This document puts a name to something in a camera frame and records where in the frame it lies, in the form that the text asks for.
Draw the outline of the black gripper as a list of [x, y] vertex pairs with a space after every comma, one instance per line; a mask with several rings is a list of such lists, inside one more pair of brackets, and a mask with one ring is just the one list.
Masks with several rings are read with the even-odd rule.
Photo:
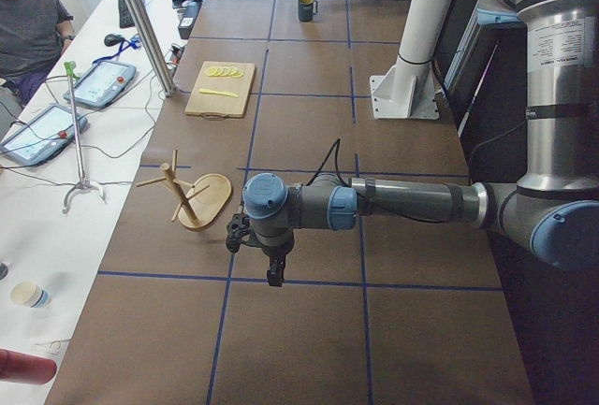
[[269, 286], [282, 286], [285, 282], [286, 256], [294, 248], [294, 234], [284, 232], [275, 237], [261, 239], [261, 250], [270, 259], [267, 271]]

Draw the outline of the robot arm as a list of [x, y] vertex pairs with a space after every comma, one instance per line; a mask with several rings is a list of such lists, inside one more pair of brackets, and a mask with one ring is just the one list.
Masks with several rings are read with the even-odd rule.
[[226, 246], [259, 248], [270, 285], [300, 228], [350, 229], [360, 215], [464, 222], [506, 235], [563, 270], [598, 262], [598, 179], [587, 159], [598, 113], [598, 0], [478, 0], [482, 25], [527, 28], [527, 170], [514, 183], [470, 186], [317, 173], [286, 185], [261, 173], [245, 183]]

